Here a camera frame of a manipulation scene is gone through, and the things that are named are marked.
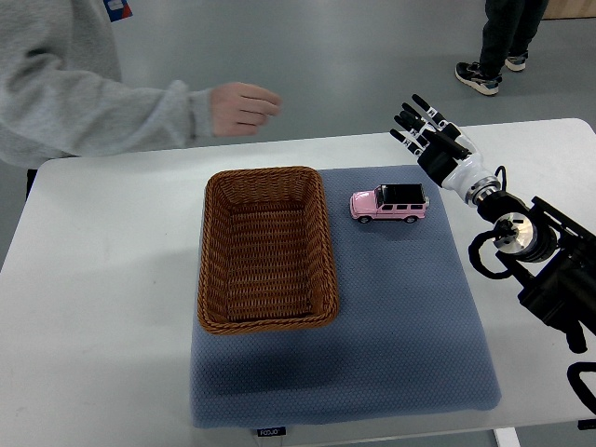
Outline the grey sweater sleeve forearm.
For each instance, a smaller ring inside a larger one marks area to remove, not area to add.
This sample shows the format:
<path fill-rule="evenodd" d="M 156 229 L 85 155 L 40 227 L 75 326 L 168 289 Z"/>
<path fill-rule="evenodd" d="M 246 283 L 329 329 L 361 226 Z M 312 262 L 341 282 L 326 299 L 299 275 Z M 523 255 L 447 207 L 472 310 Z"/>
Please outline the grey sweater sleeve forearm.
<path fill-rule="evenodd" d="M 1 159 L 50 159 L 187 148 L 212 135 L 210 92 L 121 83 L 99 1 L 1 4 Z"/>

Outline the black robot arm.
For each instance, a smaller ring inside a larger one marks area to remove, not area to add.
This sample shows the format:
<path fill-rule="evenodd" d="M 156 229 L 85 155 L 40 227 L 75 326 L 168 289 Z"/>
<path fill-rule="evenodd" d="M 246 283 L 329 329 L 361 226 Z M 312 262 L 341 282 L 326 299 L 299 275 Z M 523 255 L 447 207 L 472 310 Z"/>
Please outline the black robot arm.
<path fill-rule="evenodd" d="M 474 237 L 468 259 L 483 276 L 515 278 L 522 306 L 586 352 L 595 329 L 595 236 L 545 200 L 531 207 L 507 190 L 504 167 L 490 172 L 474 143 L 417 94 L 404 103 L 391 135 L 437 186 L 453 191 L 492 229 Z"/>

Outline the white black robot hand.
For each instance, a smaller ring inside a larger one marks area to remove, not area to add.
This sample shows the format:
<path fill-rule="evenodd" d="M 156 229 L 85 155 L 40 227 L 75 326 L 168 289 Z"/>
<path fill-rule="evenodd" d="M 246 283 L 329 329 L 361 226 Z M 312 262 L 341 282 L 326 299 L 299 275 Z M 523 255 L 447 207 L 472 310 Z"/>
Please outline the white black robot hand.
<path fill-rule="evenodd" d="M 483 158 L 471 139 L 422 97 L 413 101 L 438 126 L 437 129 L 409 103 L 394 121 L 407 132 L 390 130 L 390 135 L 409 152 L 427 176 L 443 189 L 456 192 L 466 204 L 480 204 L 496 192 L 496 176 L 483 166 Z"/>

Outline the person's bare hand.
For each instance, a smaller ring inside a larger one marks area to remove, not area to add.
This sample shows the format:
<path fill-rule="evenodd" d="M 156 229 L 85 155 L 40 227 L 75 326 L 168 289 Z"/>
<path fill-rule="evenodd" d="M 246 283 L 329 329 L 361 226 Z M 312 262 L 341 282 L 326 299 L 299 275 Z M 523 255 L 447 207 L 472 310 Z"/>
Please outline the person's bare hand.
<path fill-rule="evenodd" d="M 255 135 L 270 117 L 280 112 L 276 93 L 240 82 L 214 88 L 210 93 L 212 133 L 215 137 Z"/>

